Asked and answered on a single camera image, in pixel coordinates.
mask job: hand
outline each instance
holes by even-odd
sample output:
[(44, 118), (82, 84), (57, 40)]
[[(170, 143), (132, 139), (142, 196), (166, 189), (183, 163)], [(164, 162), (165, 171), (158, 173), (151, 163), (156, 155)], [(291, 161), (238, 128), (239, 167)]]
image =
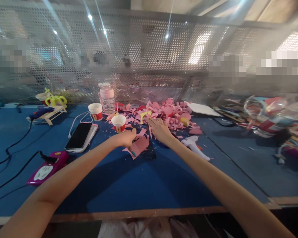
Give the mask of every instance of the hand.
[(136, 128), (133, 128), (132, 131), (125, 130), (123, 133), (116, 134), (112, 136), (110, 139), (114, 141), (113, 143), (115, 144), (115, 146), (127, 147), (128, 150), (131, 152), (131, 144), (133, 139), (136, 138), (136, 134)]
[(168, 146), (175, 140), (167, 126), (167, 123), (161, 118), (145, 118), (144, 120), (150, 124), (152, 133), (163, 144)]

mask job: wooden table edge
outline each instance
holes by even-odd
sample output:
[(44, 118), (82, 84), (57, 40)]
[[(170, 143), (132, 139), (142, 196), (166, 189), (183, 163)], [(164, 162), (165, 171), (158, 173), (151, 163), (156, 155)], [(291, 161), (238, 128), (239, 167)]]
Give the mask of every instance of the wooden table edge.
[[(270, 199), (265, 206), (270, 209), (281, 209), (278, 204)], [(103, 213), (79, 213), (79, 214), (55, 214), (52, 216), (50, 223), (75, 222), (75, 221), (95, 221), (124, 218), (141, 218), (141, 217), (171, 217), (178, 215), (191, 214), (210, 214), (226, 213), (227, 209), (223, 206), (214, 207), (195, 207), (195, 208), (171, 208), (171, 209), (145, 209), (123, 212), (103, 212)], [(10, 217), (0, 217), (0, 225), (4, 225)]]
[(272, 197), (272, 199), (280, 206), (298, 205), (298, 196), (297, 197)]

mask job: paper cup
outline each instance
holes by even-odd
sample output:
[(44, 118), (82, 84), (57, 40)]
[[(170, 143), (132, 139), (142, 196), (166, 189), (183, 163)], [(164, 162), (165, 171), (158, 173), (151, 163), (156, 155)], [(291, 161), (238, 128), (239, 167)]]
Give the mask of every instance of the paper cup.
[(122, 133), (125, 131), (126, 117), (123, 115), (117, 115), (112, 118), (112, 123), (115, 129), (115, 132)]
[(92, 103), (88, 105), (88, 109), (94, 121), (101, 121), (103, 119), (103, 107), (100, 103)]
[(45, 100), (47, 98), (49, 98), (51, 95), (49, 93), (41, 93), (41, 94), (37, 94), (35, 97), (36, 99), (40, 100), (41, 103), (43, 103), (45, 106), (47, 106)]

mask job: plastic bottle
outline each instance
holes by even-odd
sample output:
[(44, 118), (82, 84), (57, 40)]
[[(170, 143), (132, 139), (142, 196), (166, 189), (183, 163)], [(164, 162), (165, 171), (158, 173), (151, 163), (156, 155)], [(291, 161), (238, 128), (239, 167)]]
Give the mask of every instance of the plastic bottle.
[(269, 138), (294, 123), (298, 123), (298, 102), (286, 106), (273, 118), (264, 121), (254, 133)]
[(104, 113), (114, 113), (115, 112), (115, 92), (110, 83), (100, 83), (98, 84), (99, 99), (103, 106)]

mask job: white phone case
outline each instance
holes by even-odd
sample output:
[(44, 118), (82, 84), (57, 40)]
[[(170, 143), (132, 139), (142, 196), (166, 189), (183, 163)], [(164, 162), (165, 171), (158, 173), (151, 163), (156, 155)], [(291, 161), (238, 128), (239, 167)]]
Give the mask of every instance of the white phone case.
[(67, 149), (66, 151), (68, 152), (72, 152), (72, 153), (83, 153), (84, 150), (86, 149), (86, 147), (88, 146), (88, 144), (90, 143), (90, 141), (92, 140), (93, 136), (95, 135), (96, 131), (97, 131), (97, 126), (92, 126), (87, 137), (86, 137), (86, 141), (84, 143), (83, 148), (79, 148), (79, 149)]

